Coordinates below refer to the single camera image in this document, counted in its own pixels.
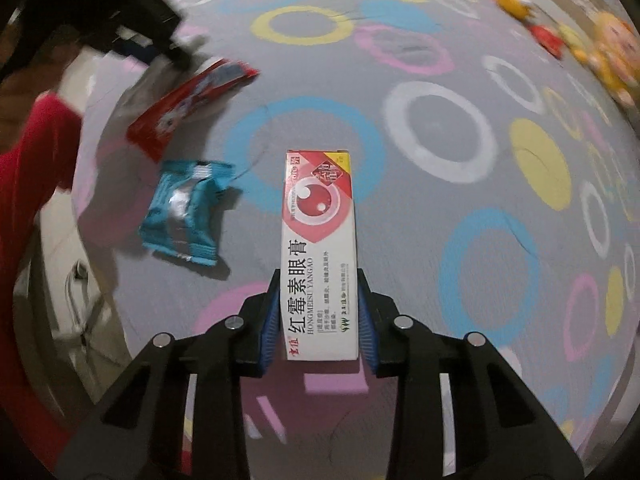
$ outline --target blue snack package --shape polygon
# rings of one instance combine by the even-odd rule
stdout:
[[[216,264],[210,234],[211,208],[229,186],[234,165],[226,162],[166,160],[149,210],[138,233],[153,251],[196,264]]]

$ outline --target blue circle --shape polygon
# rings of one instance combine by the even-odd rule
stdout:
[[[513,234],[524,249],[523,256],[529,267],[529,283],[524,297],[520,301],[518,313],[504,326],[491,330],[484,330],[476,326],[469,317],[462,305],[459,286],[462,260],[469,244],[487,229],[500,229]],[[442,317],[449,330],[458,337],[462,337],[468,332],[482,332],[496,347],[509,344],[526,326],[538,301],[540,263],[537,254],[536,245],[526,227],[507,212],[496,208],[477,209],[466,216],[457,225],[447,241],[442,252],[438,274]]]
[[[279,7],[293,5],[298,0],[271,0],[263,4],[244,6],[242,0],[223,0],[218,5],[219,12],[223,14],[245,14],[247,12],[267,12]]]
[[[433,34],[440,25],[415,5],[398,0],[364,0],[360,3],[363,17],[389,27],[402,28],[420,34]]]
[[[554,386],[545,390],[538,400],[549,412],[554,421],[562,424],[569,411],[569,394],[564,386]]]
[[[584,416],[600,414],[600,410],[609,400],[609,393],[614,381],[613,371],[613,357],[607,354],[596,365],[591,390],[584,406]]]
[[[360,168],[353,171],[353,199],[354,202],[364,200],[376,189],[384,174],[385,145],[382,136],[376,126],[356,108],[331,99],[312,96],[292,97],[256,108],[229,130],[224,147],[225,162],[240,168],[236,184],[241,187],[244,195],[265,212],[279,214],[282,210],[282,186],[266,184],[253,170],[249,169],[243,173],[242,168],[251,168],[248,152],[254,134],[274,117],[298,110],[317,110],[332,114],[356,131],[364,151],[364,161]]]

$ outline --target black object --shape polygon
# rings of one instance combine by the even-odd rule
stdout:
[[[58,480],[249,480],[239,378],[260,378],[279,327],[280,271],[269,290],[202,336],[156,335],[107,391],[60,457]],[[451,480],[582,480],[580,460],[536,397],[480,333],[436,335],[393,300],[371,292],[358,270],[360,347],[377,377],[398,377],[386,480],[442,478],[439,374],[450,378],[457,471]],[[177,471],[190,374],[197,374],[192,475]],[[49,480],[16,436],[3,470]],[[640,415],[588,480],[637,479]]]
[[[0,30],[15,9],[20,10],[20,37],[13,55],[0,68],[0,82],[59,43],[79,40],[108,52],[119,38],[120,27],[151,40],[182,70],[191,61],[190,54],[172,40],[181,18],[163,0],[1,0]]]

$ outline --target patterned tablecloth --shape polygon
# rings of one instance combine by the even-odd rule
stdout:
[[[100,142],[142,69],[111,56],[98,69],[73,199],[131,352],[157,332],[204,332],[266,290],[285,150],[347,149],[372,289],[434,332],[487,334],[577,447],[639,319],[637,141],[591,73],[492,0],[173,1],[180,35],[209,34],[207,52],[262,74],[187,120],[166,153],[238,168],[207,269],[142,247],[158,169],[124,132]],[[393,381],[359,363],[278,361],[242,387],[256,480],[384,474]]]

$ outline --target white and red box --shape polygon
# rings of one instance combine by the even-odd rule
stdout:
[[[280,311],[287,359],[358,358],[356,237],[348,152],[287,152]]]

